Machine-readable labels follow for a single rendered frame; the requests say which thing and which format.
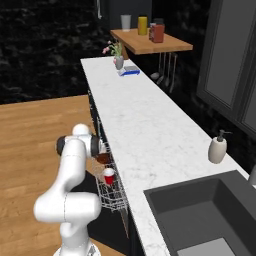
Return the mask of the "red-brown box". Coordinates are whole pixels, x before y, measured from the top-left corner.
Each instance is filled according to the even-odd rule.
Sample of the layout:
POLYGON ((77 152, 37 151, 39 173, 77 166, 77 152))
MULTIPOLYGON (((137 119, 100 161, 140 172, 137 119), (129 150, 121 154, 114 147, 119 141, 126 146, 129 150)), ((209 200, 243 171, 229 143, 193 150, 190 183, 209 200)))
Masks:
POLYGON ((162 43, 164 40, 164 24, 151 23, 149 29, 149 39, 153 43, 162 43))

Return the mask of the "hanging grey spatula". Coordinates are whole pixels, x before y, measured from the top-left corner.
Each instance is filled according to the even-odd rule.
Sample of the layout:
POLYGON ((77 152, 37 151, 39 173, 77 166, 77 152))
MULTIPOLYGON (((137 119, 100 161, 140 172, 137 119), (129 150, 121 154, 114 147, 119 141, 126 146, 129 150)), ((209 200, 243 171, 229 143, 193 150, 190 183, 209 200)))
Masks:
POLYGON ((172 93, 174 88, 174 83, 175 83, 175 72, 176 72, 176 64, 177 64, 177 57, 178 57, 177 53, 173 53, 173 57, 174 57, 174 62, 173 62, 172 82, 169 89, 169 94, 172 93))
POLYGON ((165 87, 167 88, 169 83, 170 83, 170 68, 171 68, 171 58, 172 58, 172 53, 170 52, 169 53, 169 59, 168 59, 168 70, 167 70, 167 76, 166 76, 166 79, 165 79, 165 87))

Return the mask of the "beige soap dispenser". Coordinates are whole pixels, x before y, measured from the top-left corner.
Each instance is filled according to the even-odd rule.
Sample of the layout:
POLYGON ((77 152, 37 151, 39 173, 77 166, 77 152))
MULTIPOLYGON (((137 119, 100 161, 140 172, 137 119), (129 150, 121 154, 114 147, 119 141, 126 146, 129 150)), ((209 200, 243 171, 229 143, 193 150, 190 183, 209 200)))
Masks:
POLYGON ((208 160, 211 163, 219 164, 227 151, 227 141, 224 138, 225 134, 229 134, 229 131, 221 129, 219 134, 211 140, 208 149, 208 160))

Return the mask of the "grey wall cupboard door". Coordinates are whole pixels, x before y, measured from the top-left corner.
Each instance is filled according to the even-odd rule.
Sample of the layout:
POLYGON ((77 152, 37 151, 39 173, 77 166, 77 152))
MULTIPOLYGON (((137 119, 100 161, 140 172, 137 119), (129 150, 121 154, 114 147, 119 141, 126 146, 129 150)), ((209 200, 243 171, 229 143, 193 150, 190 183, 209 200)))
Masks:
POLYGON ((244 87, 240 124, 243 130, 256 140, 256 55, 252 59, 244 87))
POLYGON ((197 95, 231 116, 256 22, 256 0, 211 0, 197 95))

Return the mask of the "grey cup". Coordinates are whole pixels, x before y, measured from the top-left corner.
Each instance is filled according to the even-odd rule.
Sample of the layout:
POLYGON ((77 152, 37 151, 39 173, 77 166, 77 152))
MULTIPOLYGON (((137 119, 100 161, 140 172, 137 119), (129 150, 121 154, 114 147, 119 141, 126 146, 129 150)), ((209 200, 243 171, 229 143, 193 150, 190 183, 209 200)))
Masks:
POLYGON ((129 32, 131 29, 131 16, 130 15, 122 15, 121 16, 121 26, 124 32, 129 32))

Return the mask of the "hanging grey spoon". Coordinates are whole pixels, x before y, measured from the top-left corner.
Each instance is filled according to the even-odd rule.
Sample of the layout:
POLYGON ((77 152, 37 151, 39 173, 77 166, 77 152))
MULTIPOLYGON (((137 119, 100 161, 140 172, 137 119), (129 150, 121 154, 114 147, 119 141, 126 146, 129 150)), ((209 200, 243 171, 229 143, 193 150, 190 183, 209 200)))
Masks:
POLYGON ((165 66, 166 66, 166 52, 164 53, 164 62, 163 62, 163 68, 162 68, 162 75, 157 80, 157 85, 160 85, 164 79, 165 74, 165 66))

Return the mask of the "wooden shelf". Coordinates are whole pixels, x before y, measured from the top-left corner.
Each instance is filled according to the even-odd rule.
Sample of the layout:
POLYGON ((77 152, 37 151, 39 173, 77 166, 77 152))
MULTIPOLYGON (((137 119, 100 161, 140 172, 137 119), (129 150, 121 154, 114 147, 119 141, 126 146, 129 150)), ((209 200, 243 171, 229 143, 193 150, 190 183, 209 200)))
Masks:
POLYGON ((135 55, 190 51, 193 49, 191 44, 168 34, 164 35, 162 43, 154 43, 148 35, 139 35, 136 29, 131 29, 129 32, 116 29, 111 30, 110 33, 135 55))

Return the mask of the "red cup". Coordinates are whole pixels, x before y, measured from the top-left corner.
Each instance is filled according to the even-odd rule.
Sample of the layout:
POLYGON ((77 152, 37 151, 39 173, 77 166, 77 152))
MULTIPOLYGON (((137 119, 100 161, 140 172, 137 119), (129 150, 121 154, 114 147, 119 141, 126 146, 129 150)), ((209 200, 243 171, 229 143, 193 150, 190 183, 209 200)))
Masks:
POLYGON ((111 185, 114 181, 115 170, 113 168, 106 168, 103 171, 105 182, 111 185))

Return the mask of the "brown bowl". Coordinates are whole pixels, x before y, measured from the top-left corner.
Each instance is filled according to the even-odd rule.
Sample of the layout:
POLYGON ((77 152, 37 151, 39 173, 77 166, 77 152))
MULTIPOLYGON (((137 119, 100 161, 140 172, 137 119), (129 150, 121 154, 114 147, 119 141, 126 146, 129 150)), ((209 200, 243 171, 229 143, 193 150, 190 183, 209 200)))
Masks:
POLYGON ((102 154, 99 154, 97 157, 96 157, 96 160, 101 163, 101 164, 109 164, 111 162, 110 160, 110 154, 109 153, 102 153, 102 154))

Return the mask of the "pink flowers in grey vase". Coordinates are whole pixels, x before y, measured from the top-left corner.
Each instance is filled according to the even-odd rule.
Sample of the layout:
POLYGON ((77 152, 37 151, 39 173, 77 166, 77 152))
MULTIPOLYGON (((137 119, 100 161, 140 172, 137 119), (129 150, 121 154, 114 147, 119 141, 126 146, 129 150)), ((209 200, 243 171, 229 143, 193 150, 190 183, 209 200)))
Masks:
POLYGON ((107 46, 102 50, 102 53, 110 53, 114 57, 113 63, 117 70, 123 68, 124 56, 122 54, 122 44, 119 41, 109 41, 107 46))

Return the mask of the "yellow jar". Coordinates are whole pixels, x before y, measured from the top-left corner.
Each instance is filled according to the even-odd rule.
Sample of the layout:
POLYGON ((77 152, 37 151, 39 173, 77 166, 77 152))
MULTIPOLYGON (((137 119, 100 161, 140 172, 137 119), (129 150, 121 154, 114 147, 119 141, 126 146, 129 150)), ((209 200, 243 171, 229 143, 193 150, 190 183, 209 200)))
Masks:
POLYGON ((138 17, 138 34, 139 35, 147 34, 147 25, 148 25, 148 18, 146 16, 139 16, 138 17))

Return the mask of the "hanging grey ladle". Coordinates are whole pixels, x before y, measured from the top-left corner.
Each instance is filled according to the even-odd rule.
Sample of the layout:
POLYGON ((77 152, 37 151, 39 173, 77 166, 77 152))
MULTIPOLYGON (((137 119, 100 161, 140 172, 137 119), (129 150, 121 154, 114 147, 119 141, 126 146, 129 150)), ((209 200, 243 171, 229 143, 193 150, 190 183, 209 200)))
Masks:
POLYGON ((152 80, 157 80, 160 76, 160 71, 161 71, 161 57, 162 53, 159 53, 159 61, 158 61, 158 71, 157 72, 154 72, 150 75, 150 78, 152 80))

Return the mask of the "dark grey sink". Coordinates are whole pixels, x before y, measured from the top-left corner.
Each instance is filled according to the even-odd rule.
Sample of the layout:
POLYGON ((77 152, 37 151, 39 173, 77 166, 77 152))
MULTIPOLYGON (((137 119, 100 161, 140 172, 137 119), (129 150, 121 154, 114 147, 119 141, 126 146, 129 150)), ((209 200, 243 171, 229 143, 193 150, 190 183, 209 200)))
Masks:
POLYGON ((171 256, 256 256, 256 188, 238 171, 144 194, 171 256))

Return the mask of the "grey tap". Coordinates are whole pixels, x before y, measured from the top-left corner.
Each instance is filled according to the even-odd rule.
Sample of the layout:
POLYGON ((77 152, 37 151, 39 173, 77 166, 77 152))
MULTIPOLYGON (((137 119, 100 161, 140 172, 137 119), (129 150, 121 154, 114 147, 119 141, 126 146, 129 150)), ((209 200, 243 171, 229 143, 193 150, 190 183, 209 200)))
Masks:
POLYGON ((248 182, 252 185, 252 186, 256 186, 256 164, 254 165, 251 173, 250 173, 250 176, 249 176, 249 179, 248 179, 248 182))

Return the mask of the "black dishwasher door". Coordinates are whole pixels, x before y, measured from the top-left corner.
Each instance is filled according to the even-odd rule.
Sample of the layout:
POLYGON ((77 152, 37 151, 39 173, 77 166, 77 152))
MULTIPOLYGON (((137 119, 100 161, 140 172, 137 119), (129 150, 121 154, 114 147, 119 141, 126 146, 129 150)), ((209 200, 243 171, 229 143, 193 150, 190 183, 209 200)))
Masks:
MULTIPOLYGON (((97 194, 95 176, 85 172, 84 180, 72 189, 72 192, 90 192, 97 194)), ((90 238, 127 255, 129 252, 129 239, 123 225, 121 214, 103 208, 99 217, 88 224, 90 238)))

